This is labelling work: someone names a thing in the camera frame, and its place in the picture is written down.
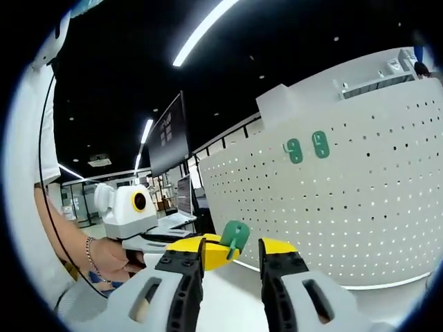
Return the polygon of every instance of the hand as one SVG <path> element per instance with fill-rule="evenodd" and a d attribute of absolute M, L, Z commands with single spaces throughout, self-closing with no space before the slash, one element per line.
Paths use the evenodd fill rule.
<path fill-rule="evenodd" d="M 102 277 L 113 282 L 125 282 L 129 279 L 129 273 L 137 273 L 142 269 L 129 264 L 126 250 L 120 242 L 108 238 L 91 242 L 91 257 Z M 145 263 L 142 252 L 137 252 L 136 258 L 142 264 Z"/>

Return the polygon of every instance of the green plastic hook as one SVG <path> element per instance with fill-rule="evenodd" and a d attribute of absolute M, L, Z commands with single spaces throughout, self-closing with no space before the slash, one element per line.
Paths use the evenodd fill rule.
<path fill-rule="evenodd" d="M 300 142 L 296 138 L 291 138 L 287 141 L 286 146 L 283 145 L 283 150 L 287 154 L 289 154 L 289 157 L 291 159 L 291 162 L 293 164 L 299 164 L 303 161 L 303 153 L 302 148 L 300 146 Z"/>
<path fill-rule="evenodd" d="M 329 156 L 329 145 L 324 131 L 316 131 L 312 134 L 312 142 L 316 155 L 319 158 L 327 158 Z"/>
<path fill-rule="evenodd" d="M 242 253 L 249 234 L 249 227 L 245 223 L 231 220 L 226 224 L 219 244 L 230 248 L 227 260 L 233 258 L 235 249 L 238 249 L 240 254 Z"/>

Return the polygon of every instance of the black ceiling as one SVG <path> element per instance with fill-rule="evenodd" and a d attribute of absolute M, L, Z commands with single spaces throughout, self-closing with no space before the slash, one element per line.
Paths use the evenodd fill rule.
<path fill-rule="evenodd" d="M 408 22 L 399 27 L 401 18 L 387 2 L 240 0 L 184 65 L 173 67 L 188 36 L 219 2 L 105 0 L 71 20 L 56 68 L 62 164 L 83 176 L 133 168 L 147 118 L 157 119 L 180 90 L 193 150 L 258 112 L 255 98 L 279 83 L 412 42 Z M 91 154 L 109 154 L 112 165 L 89 166 Z M 146 149 L 142 167 L 149 167 Z"/>

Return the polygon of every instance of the white perforated wall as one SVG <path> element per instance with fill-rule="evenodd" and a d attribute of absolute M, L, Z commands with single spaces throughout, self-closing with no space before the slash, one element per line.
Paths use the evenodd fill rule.
<path fill-rule="evenodd" d="M 311 269 L 349 286 L 432 270 L 443 243 L 443 90 L 420 80 L 294 118 L 201 161 L 217 232 L 251 228 L 239 258 L 258 267 L 260 237 L 290 241 Z M 330 155 L 314 152 L 313 132 Z M 303 161 L 282 144 L 297 138 Z"/>

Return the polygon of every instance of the yellow camera ring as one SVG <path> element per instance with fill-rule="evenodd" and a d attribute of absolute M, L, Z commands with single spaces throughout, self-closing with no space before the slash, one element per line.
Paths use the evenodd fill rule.
<path fill-rule="evenodd" d="M 132 207 L 137 212 L 143 212 L 146 208 L 146 197 L 142 192 L 134 192 L 132 194 Z"/>

